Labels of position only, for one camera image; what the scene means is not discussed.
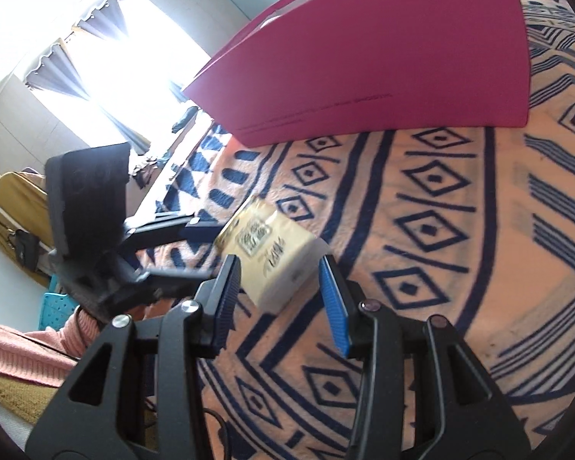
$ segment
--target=curtain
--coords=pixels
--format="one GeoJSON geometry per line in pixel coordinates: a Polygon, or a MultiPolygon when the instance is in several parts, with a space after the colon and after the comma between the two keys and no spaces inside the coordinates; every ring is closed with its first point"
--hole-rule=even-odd
{"type": "Polygon", "coordinates": [[[170,92],[175,96],[175,98],[179,102],[181,102],[183,104],[184,102],[187,102],[189,100],[189,98],[187,98],[183,93],[182,85],[177,84],[172,79],[169,79],[168,85],[169,85],[170,92]]]}
{"type": "Polygon", "coordinates": [[[85,19],[81,19],[75,27],[101,39],[122,39],[128,35],[126,20],[118,0],[105,1],[85,19]]]}
{"type": "Polygon", "coordinates": [[[151,142],[147,138],[120,122],[87,92],[81,76],[66,51],[66,44],[63,40],[60,39],[50,48],[47,55],[40,58],[39,66],[26,77],[26,84],[31,88],[49,90],[95,104],[130,143],[136,154],[142,156],[149,150],[151,142]]]}

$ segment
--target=patterned bedspread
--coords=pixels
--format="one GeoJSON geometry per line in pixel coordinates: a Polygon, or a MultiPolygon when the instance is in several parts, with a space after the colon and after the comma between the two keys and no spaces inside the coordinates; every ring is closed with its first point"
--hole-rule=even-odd
{"type": "MultiPolygon", "coordinates": [[[[368,297],[404,316],[447,316],[536,445],[575,393],[575,15],[565,0],[522,3],[532,60],[525,129],[437,127],[246,149],[217,126],[157,204],[225,221],[260,194],[325,239],[368,297]]],[[[164,267],[219,262],[193,243],[142,256],[164,267]]],[[[200,374],[234,458],[343,457],[360,368],[334,348],[318,293],[303,289],[278,316],[241,294],[227,350],[201,362],[200,374]]]]}

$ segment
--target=magenta folder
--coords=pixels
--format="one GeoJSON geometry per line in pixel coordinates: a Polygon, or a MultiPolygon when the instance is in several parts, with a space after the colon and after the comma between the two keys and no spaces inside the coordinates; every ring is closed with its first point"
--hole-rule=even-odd
{"type": "Polygon", "coordinates": [[[281,0],[185,94],[247,146],[441,125],[524,126],[519,0],[281,0]]]}

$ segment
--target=teal basket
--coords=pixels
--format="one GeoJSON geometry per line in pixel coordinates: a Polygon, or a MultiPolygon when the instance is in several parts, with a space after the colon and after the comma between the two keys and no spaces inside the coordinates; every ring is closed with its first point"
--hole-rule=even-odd
{"type": "Polygon", "coordinates": [[[46,292],[40,307],[38,330],[45,330],[47,327],[60,330],[66,325],[66,321],[75,312],[77,306],[79,306],[78,303],[66,294],[46,292]]]}

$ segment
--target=pink sweater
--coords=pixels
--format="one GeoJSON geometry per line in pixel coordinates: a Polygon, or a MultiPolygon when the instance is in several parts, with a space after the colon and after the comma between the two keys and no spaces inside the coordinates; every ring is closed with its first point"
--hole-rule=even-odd
{"type": "MultiPolygon", "coordinates": [[[[75,315],[76,312],[61,330],[47,328],[24,335],[79,358],[99,331],[95,319],[84,311],[78,315],[77,327],[75,315]]],[[[44,386],[57,388],[62,385],[76,362],[21,335],[21,332],[0,325],[0,373],[44,386]]]]}

